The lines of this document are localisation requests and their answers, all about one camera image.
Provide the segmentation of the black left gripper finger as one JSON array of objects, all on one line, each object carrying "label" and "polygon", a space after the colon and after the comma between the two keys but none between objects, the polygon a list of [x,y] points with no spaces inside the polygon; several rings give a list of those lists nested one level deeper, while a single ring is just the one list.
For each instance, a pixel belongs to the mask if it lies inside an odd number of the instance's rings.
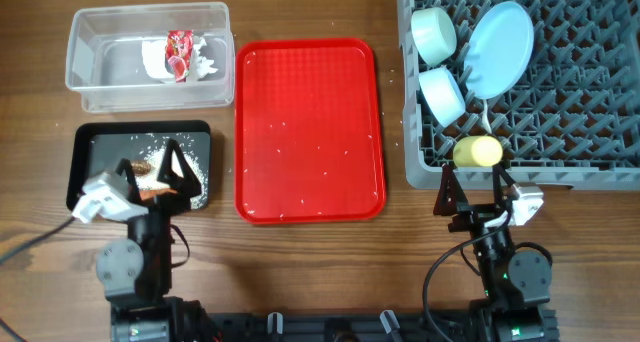
[{"label": "black left gripper finger", "polygon": [[170,200],[174,202],[190,202],[202,193],[202,185],[179,145],[169,139],[161,160],[156,180],[167,185],[165,191],[154,196],[155,202]]},{"label": "black left gripper finger", "polygon": [[127,200],[129,202],[141,202],[141,195],[136,183],[136,177],[133,171],[131,161],[122,158],[116,166],[115,173],[120,177],[124,177],[127,183]]}]

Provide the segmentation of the white rice pile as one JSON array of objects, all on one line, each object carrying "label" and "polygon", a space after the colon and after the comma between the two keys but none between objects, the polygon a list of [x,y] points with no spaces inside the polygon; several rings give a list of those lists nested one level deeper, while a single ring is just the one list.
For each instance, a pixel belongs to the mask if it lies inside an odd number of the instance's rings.
[{"label": "white rice pile", "polygon": [[[151,146],[143,149],[137,159],[135,160],[144,160],[149,162],[153,169],[152,171],[145,176],[135,176],[136,183],[138,185],[139,190],[156,190],[168,188],[169,185],[164,182],[160,182],[157,180],[159,175],[160,167],[163,162],[163,157],[165,154],[164,147],[152,148]],[[191,201],[191,209],[198,210],[203,208],[207,204],[208,200],[208,170],[202,165],[204,162],[203,159],[196,156],[192,151],[188,151],[184,153],[184,157],[186,162],[189,164],[191,170],[194,175],[197,177],[199,182],[201,183],[202,192],[200,195],[192,197]]]}]

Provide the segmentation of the orange carrot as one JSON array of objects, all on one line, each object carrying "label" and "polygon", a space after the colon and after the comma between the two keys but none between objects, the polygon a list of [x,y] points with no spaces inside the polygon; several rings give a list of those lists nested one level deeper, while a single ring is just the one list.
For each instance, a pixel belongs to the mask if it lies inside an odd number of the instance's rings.
[{"label": "orange carrot", "polygon": [[152,200],[153,198],[157,197],[157,196],[161,196],[164,194],[176,194],[177,191],[171,188],[163,188],[163,189],[156,189],[156,190],[140,190],[139,194],[140,194],[140,198],[142,201],[149,201]]}]

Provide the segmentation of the yellow plastic cup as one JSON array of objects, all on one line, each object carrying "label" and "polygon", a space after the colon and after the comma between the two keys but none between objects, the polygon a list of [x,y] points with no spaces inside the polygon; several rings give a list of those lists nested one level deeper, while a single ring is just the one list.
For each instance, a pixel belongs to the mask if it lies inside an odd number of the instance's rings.
[{"label": "yellow plastic cup", "polygon": [[457,167],[491,167],[503,157],[503,147],[491,136],[470,136],[457,142],[453,162]]}]

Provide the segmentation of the white plastic spoon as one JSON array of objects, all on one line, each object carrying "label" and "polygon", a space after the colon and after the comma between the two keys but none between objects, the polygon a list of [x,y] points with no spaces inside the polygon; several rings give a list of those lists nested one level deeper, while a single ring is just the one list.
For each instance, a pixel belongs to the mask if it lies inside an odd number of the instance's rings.
[{"label": "white plastic spoon", "polygon": [[481,121],[482,121],[482,126],[483,126],[484,130],[486,131],[486,133],[491,135],[492,134],[492,127],[491,127],[491,123],[489,121],[489,108],[488,108],[488,102],[486,100],[483,100],[483,111],[482,111],[482,114],[481,114]]}]

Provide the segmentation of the light blue rice bowl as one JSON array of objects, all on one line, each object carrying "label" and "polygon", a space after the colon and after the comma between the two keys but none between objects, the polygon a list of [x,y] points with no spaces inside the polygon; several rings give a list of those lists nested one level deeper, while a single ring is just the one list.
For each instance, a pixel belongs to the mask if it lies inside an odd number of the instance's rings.
[{"label": "light blue rice bowl", "polygon": [[446,67],[420,73],[419,85],[427,106],[441,126],[448,127],[464,114],[464,98]]}]

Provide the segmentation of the light blue plate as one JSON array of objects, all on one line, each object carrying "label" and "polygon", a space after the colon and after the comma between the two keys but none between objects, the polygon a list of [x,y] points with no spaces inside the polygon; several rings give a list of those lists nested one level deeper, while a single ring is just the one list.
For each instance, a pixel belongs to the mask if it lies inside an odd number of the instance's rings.
[{"label": "light blue plate", "polygon": [[534,27],[517,2],[492,7],[475,27],[464,69],[471,69],[465,84],[476,98],[492,99],[510,90],[523,76],[532,56]]}]

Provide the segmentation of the white napkin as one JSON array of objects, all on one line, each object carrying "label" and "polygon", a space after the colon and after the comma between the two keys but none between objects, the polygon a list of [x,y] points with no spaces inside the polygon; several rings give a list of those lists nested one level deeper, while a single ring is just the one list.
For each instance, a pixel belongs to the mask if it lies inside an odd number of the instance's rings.
[{"label": "white napkin", "polygon": [[[194,37],[194,47],[191,55],[191,67],[189,72],[194,72],[195,77],[189,75],[188,81],[204,79],[209,74],[218,71],[214,67],[214,60],[208,59],[201,54],[201,49],[206,47],[207,43],[202,37]],[[168,64],[160,64],[160,59],[164,56],[164,48],[166,43],[161,40],[143,41],[141,45],[142,61],[147,75],[162,83],[173,83],[174,75],[169,71]]]}]

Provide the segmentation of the red snack wrapper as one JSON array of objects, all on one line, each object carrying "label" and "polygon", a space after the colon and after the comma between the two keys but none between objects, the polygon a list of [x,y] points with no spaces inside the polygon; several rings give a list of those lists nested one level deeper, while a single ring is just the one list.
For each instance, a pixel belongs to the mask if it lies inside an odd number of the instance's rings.
[{"label": "red snack wrapper", "polygon": [[171,30],[165,47],[165,59],[177,83],[185,82],[190,69],[194,37],[192,30]]}]

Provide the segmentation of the mint green bowl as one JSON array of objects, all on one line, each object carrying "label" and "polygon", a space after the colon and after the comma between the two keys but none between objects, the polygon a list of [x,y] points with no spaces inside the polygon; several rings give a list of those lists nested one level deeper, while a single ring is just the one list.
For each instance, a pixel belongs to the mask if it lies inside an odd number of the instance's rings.
[{"label": "mint green bowl", "polygon": [[411,34],[422,60],[430,67],[453,55],[457,35],[446,11],[432,7],[415,11],[411,16]]}]

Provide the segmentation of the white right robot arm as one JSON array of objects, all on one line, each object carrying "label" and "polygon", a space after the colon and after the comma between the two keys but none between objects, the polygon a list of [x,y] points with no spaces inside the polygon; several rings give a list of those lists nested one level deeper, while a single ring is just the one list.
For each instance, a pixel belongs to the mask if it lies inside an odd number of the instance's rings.
[{"label": "white right robot arm", "polygon": [[492,203],[472,205],[451,166],[445,165],[434,212],[450,216],[451,233],[472,240],[485,297],[470,303],[468,331],[476,341],[557,341],[556,312],[550,301],[551,253],[533,242],[515,243],[510,229],[521,227],[542,207],[535,184],[516,183],[501,165],[492,167]]}]

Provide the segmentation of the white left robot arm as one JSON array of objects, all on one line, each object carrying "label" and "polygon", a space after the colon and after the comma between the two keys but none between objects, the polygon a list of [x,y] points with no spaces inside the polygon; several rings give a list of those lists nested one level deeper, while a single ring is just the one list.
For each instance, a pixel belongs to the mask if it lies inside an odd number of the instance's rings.
[{"label": "white left robot arm", "polygon": [[165,145],[158,178],[170,186],[148,200],[139,192],[133,164],[123,158],[103,173],[114,188],[112,201],[124,205],[127,235],[107,245],[97,260],[97,276],[111,306],[114,341],[436,341],[420,317],[380,315],[266,317],[206,312],[197,300],[169,296],[171,249],[183,236],[172,217],[188,211],[201,184],[177,141]]}]

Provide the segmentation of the grey dishwasher rack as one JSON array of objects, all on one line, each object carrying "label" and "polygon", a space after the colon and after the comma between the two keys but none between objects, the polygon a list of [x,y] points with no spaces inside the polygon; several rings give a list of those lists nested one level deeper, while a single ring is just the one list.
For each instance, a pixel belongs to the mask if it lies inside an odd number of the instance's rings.
[{"label": "grey dishwasher rack", "polygon": [[439,7],[452,18],[456,52],[446,61],[465,83],[463,62],[481,18],[513,1],[532,19],[535,44],[515,86],[487,100],[492,132],[519,182],[583,190],[639,186],[639,0],[397,0],[404,62],[405,170],[417,189],[435,189],[462,138],[485,133],[483,101],[465,94],[465,114],[437,123],[419,87],[426,64],[415,47],[412,14]]}]

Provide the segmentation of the clear plastic bin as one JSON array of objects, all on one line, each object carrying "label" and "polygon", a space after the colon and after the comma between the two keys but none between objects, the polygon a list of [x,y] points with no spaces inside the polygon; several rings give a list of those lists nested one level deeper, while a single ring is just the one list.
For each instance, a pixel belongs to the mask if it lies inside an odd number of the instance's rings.
[{"label": "clear plastic bin", "polygon": [[[218,71],[204,79],[162,83],[150,78],[143,41],[167,44],[171,30],[192,30],[207,46],[201,54]],[[87,8],[73,17],[66,56],[66,86],[90,113],[223,107],[235,85],[230,11],[223,2]]]}]

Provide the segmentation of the red plastic tray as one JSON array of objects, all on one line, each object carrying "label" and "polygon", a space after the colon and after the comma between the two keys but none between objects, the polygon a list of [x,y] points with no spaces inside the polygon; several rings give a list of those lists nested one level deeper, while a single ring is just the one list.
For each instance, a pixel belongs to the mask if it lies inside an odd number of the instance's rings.
[{"label": "red plastic tray", "polygon": [[236,57],[235,207],[254,225],[376,217],[386,179],[372,49],[257,41]]}]

